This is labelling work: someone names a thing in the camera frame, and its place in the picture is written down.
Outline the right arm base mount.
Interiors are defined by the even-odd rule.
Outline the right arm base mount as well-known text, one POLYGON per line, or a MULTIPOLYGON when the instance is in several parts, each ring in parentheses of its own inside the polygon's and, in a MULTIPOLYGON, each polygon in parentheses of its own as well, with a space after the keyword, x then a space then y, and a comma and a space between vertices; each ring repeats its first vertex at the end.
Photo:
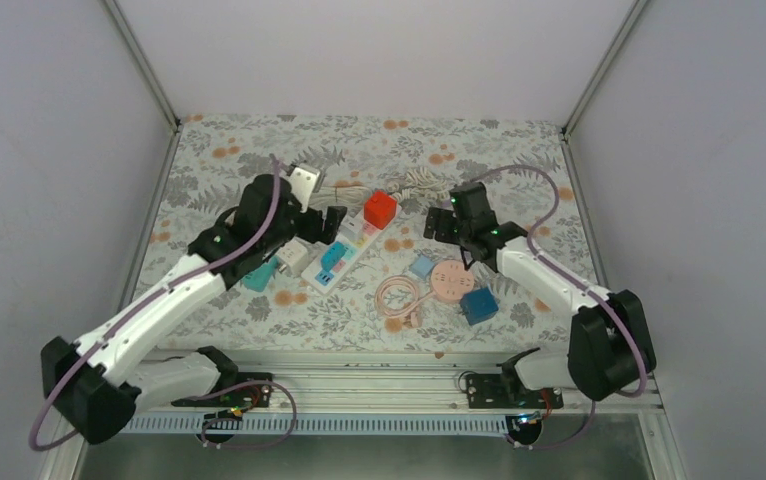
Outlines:
POLYGON ((596 413, 596 403, 590 404, 588 414, 578 429, 569 437, 553 443, 542 443, 540 438, 545 421, 557 406, 562 407, 560 388, 528 390, 508 373, 461 372, 455 380, 456 388, 467 397, 470 409, 499 410, 504 408, 531 409, 533 413, 508 415, 505 420, 505 441, 514 449, 526 451, 550 451, 568 446, 584 436, 591 428, 596 413))

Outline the light blue cube plug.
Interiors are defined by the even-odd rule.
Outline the light blue cube plug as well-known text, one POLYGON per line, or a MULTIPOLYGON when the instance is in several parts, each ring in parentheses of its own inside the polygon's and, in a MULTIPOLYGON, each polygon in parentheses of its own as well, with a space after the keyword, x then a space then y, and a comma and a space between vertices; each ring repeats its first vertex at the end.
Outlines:
POLYGON ((425 255, 419 255, 409 266, 409 271, 417 278, 427 280, 436 263, 425 255))

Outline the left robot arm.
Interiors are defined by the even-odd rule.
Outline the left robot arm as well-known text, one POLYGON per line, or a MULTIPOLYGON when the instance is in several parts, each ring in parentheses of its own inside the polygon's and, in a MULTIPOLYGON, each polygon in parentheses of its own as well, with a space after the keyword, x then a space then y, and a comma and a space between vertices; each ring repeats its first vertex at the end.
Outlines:
POLYGON ((287 179, 256 176, 239 203, 188 245, 166 276, 113 318, 73 341, 57 336, 41 349, 45 403, 34 420, 29 444, 56 410, 72 426, 66 440, 89 444, 118 434, 144 410, 177 400, 229 402, 237 391, 237 369, 214 347, 152 367, 142 361, 184 319, 272 260, 293 239, 330 244, 347 209, 309 207, 316 182, 308 174, 287 179))

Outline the cyan cube socket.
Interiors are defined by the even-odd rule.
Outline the cyan cube socket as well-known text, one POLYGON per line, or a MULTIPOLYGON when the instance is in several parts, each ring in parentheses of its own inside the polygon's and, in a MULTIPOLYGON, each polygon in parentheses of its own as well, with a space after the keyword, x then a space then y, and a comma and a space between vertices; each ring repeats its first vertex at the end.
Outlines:
POLYGON ((333 242, 321 256, 321 267, 324 271, 332 271, 347 252, 348 247, 341 241, 333 242))

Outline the red cube socket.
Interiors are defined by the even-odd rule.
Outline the red cube socket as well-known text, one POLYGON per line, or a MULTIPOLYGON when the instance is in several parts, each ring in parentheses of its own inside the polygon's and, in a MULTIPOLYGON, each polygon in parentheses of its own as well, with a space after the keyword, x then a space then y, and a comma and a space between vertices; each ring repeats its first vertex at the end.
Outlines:
POLYGON ((397 213, 398 202, 384 191, 375 191, 363 206, 363 219, 379 230, 385 229, 397 213))

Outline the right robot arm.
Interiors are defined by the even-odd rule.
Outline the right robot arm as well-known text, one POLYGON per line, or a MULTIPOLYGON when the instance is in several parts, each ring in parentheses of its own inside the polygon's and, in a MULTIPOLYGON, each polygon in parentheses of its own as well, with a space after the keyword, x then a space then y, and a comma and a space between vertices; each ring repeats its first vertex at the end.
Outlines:
POLYGON ((558 351, 537 347, 502 366, 500 391, 524 407, 546 388, 575 389, 593 401, 644 388, 657 366, 641 299, 630 290, 612 292, 562 266, 514 222, 501 223, 481 182, 450 192, 448 209, 431 207, 428 239, 459 248, 463 265, 481 263, 523 286, 569 322, 569 339, 558 351))

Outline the white cube plug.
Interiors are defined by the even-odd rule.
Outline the white cube plug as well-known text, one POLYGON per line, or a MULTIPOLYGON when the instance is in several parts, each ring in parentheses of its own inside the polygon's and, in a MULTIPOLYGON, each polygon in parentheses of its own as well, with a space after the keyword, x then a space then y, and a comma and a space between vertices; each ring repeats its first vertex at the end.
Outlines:
POLYGON ((341 222, 339 233, 349 242, 357 244, 363 236, 363 221, 355 217, 346 217, 341 222))

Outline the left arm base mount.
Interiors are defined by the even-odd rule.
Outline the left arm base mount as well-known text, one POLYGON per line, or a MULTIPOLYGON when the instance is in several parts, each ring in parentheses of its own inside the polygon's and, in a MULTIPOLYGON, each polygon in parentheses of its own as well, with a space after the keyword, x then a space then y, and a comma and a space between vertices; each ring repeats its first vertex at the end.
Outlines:
POLYGON ((215 418, 205 420, 202 423, 200 430, 196 433, 196 438, 204 448, 211 448, 216 451, 262 451, 284 443, 295 432, 298 426, 298 405, 294 396, 286 387, 273 380, 252 378, 202 396, 186 397, 171 402, 175 407, 193 405, 203 406, 208 403, 215 403, 218 406, 226 407, 229 413, 224 417, 218 415, 215 418), (209 429, 221 421, 243 420, 244 415, 254 407, 258 406, 260 401, 270 395, 274 389, 287 396, 291 408, 291 416, 288 426, 286 427, 285 432, 280 436, 273 440, 260 443, 233 443, 232 434, 213 435, 208 433, 209 429))

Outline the white multicolour power strip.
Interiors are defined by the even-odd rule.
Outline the white multicolour power strip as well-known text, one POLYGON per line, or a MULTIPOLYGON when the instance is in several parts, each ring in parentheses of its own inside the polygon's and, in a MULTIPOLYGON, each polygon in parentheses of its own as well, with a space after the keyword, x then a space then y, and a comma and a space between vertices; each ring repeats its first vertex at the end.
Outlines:
POLYGON ((301 274, 301 279, 321 295, 329 295, 332 293, 336 286, 348 276, 351 270, 354 269, 365 253, 371 249, 377 240, 383 236, 383 233, 393 226, 395 222, 395 220, 392 220, 385 229, 379 230, 367 223, 363 219, 362 213, 358 213, 351 217, 363 221, 362 239, 357 244, 354 244, 349 242, 338 231, 336 241, 344 243, 348 247, 348 250, 333 270, 324 271, 320 263, 322 254, 331 245, 330 244, 322 253, 313 256, 311 263, 301 274))

